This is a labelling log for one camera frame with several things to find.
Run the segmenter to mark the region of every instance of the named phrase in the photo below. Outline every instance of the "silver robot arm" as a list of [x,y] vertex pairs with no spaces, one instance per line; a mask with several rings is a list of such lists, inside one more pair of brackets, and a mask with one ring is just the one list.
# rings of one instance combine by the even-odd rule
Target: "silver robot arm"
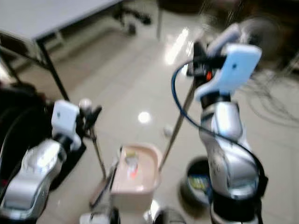
[[194,94],[203,108],[201,126],[226,138],[199,131],[208,154],[214,192],[213,223],[258,223],[259,167],[252,155],[244,150],[250,151],[246,130],[240,120],[238,105],[231,102],[230,97],[250,78],[261,53],[253,45],[229,45],[222,69]]
[[11,180],[0,205],[1,217],[9,220],[36,220],[48,198],[50,185],[59,175],[69,151],[78,150],[81,139],[76,133],[79,108],[59,100],[52,114],[52,139],[28,150],[21,169]]

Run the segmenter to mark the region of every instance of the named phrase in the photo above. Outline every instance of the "tile floor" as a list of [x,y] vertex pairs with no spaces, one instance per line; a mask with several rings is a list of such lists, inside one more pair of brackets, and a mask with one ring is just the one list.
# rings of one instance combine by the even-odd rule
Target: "tile floor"
[[[143,27],[136,23],[137,36],[128,36],[117,22],[104,17],[67,38],[66,45],[51,55],[72,102],[78,103],[87,97],[95,105],[103,106],[96,129],[107,167],[116,150],[127,142],[151,142],[164,151],[168,139],[163,135],[163,127],[173,125],[178,116],[171,96],[171,75],[190,57],[192,41],[198,37],[213,37],[211,29],[204,25],[203,16],[164,13],[162,37],[158,41],[156,2],[143,0],[130,5],[150,13],[154,24]],[[183,32],[187,33],[186,39],[178,55],[172,58],[169,52],[174,51],[174,43]],[[61,98],[52,78],[43,70],[32,67],[24,71],[21,78],[36,84],[38,90],[50,98]],[[180,77],[181,100],[190,83],[188,78]],[[298,115],[296,82],[285,78],[271,85],[271,93],[283,101],[294,116]],[[299,223],[298,123],[281,119],[280,122],[295,126],[285,127],[257,116],[252,108],[264,116],[272,115],[246,88],[237,91],[234,99],[239,102],[249,143],[270,179],[263,199],[264,223]],[[200,105],[193,102],[190,114],[199,120],[200,111]],[[138,122],[141,112],[150,114],[150,122]],[[76,224],[80,215],[89,211],[88,200],[101,180],[101,173],[91,144],[88,146],[89,150],[65,182],[51,193],[39,224]],[[210,223],[207,210],[194,215],[183,209],[178,198],[178,183],[186,165],[198,155],[206,155],[205,148],[197,130],[185,121],[162,171],[162,184],[155,193],[155,200],[161,206],[178,209],[189,224]],[[122,215],[122,218],[124,224],[142,223],[131,215]]]

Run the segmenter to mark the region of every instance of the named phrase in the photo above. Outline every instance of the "white table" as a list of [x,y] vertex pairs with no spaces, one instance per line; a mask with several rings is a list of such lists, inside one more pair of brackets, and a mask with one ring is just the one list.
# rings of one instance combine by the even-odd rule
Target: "white table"
[[[63,97],[69,100],[53,66],[43,39],[50,34],[103,11],[123,0],[0,0],[0,56],[1,53],[22,56],[49,70]],[[39,58],[16,52],[1,44],[1,37],[22,43],[31,42],[40,52]],[[4,57],[8,71],[19,82],[14,69]]]

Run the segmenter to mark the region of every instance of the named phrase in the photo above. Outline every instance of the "floor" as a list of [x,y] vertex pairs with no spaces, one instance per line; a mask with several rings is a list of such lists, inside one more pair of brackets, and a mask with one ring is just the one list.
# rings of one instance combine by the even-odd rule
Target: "floor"
[[[143,0],[130,4],[150,13],[153,25],[144,27],[136,23],[137,35],[129,36],[110,17],[95,19],[51,54],[71,101],[77,104],[82,98],[90,98],[94,105],[103,106],[96,129],[106,167],[126,143],[151,142],[164,151],[169,139],[164,136],[163,128],[172,127],[178,117],[171,95],[172,73],[191,57],[190,47],[195,39],[209,41],[215,35],[204,23],[207,17],[164,13],[162,37],[158,41],[156,2]],[[268,72],[261,79],[290,114],[298,115],[298,83],[287,77],[275,82],[271,77]],[[21,79],[36,84],[50,98],[61,98],[51,76],[38,67],[22,72]],[[179,77],[180,100],[184,99],[190,84],[189,78]],[[254,85],[250,81],[233,99],[239,103],[248,141],[270,179],[263,198],[264,223],[299,223],[298,120],[265,110],[259,98],[261,94],[252,90]],[[146,123],[138,120],[142,112],[150,115]],[[200,112],[200,105],[193,102],[190,115],[199,120]],[[89,148],[78,165],[60,188],[51,193],[39,224],[76,224],[80,215],[89,211],[89,198],[102,174],[91,143],[87,145]],[[178,185],[188,162],[200,155],[206,155],[206,150],[198,131],[184,121],[162,170],[162,183],[154,195],[161,207],[179,210],[189,224],[210,223],[208,210],[190,212],[178,197]],[[122,223],[136,224],[142,220],[122,214]]]

